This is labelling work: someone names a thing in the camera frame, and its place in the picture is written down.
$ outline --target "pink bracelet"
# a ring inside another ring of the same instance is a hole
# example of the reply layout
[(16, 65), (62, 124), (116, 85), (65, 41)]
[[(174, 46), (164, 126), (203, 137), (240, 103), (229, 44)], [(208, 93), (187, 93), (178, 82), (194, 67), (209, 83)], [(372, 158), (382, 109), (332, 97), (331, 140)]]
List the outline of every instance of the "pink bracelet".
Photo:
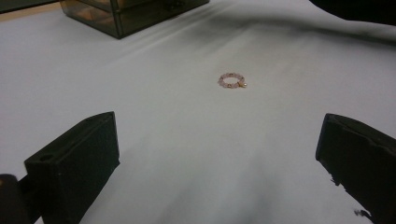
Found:
[[(227, 77), (235, 77), (238, 79), (236, 83), (226, 83), (224, 79)], [(245, 88), (248, 84), (245, 83), (245, 78), (237, 73), (226, 73), (219, 78), (219, 85), (224, 88), (236, 89), (238, 87)]]

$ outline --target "white table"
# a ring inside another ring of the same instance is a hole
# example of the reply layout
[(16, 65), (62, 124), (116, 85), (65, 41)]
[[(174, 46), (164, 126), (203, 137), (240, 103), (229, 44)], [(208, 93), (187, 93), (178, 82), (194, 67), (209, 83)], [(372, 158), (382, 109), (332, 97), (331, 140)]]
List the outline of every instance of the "white table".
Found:
[(115, 111), (121, 165), (81, 223), (368, 224), (318, 135), (335, 113), (395, 137), (395, 95), (396, 27), (308, 0), (213, 0), (122, 40), (56, 10), (0, 23), (0, 172)]

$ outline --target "wooden surface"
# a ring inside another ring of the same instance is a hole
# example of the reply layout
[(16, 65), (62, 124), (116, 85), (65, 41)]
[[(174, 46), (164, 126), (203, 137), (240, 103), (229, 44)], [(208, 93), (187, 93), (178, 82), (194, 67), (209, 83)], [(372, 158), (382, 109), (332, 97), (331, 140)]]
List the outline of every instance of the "wooden surface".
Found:
[(59, 4), (59, 2), (47, 4), (47, 5), (40, 6), (40, 7), (31, 7), (31, 8), (18, 10), (18, 11), (8, 12), (8, 13), (0, 14), (0, 22), (1, 21), (10, 21), (10, 20), (14, 20), (14, 19), (17, 19), (20, 17), (34, 15), (34, 14), (41, 13), (41, 12), (52, 11), (52, 10), (58, 9), (58, 8), (61, 8), (61, 4)]

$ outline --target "transparent plastic box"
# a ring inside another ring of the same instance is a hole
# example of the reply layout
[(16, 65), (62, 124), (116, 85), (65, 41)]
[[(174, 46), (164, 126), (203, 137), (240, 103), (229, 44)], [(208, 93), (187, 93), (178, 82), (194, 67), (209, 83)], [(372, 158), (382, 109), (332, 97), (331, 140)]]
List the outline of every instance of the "transparent plastic box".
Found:
[(209, 0), (61, 0), (68, 17), (121, 39)]

